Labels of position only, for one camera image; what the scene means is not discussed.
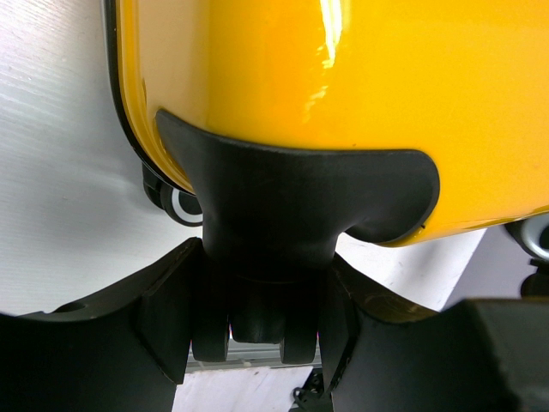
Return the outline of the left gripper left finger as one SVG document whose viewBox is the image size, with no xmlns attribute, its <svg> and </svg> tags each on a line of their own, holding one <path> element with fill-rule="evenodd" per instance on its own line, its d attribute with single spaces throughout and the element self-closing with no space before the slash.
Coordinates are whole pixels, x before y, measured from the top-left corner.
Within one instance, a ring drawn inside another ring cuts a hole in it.
<svg viewBox="0 0 549 412">
<path fill-rule="evenodd" d="M 1 317 L 4 411 L 169 411 L 190 349 L 202 243 L 49 313 Z"/>
</svg>

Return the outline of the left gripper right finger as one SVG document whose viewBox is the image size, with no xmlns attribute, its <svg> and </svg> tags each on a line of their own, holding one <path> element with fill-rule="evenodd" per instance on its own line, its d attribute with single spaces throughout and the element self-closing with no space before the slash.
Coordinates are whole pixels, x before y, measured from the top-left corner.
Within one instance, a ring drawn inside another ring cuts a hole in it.
<svg viewBox="0 0 549 412">
<path fill-rule="evenodd" d="M 335 255 L 320 346 L 336 411 L 504 411 L 506 387 L 471 302 L 435 312 Z"/>
</svg>

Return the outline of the yellow hard-shell suitcase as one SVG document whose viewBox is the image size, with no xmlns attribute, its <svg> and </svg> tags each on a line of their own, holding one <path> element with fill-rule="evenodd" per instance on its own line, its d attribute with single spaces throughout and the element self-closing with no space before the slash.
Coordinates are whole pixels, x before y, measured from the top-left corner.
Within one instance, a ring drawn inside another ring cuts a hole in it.
<svg viewBox="0 0 549 412">
<path fill-rule="evenodd" d="M 548 257 L 545 1 L 108 1 L 112 95 L 151 201 L 200 208 L 193 355 L 307 362 L 305 283 L 342 234 L 403 246 L 494 225 Z"/>
</svg>

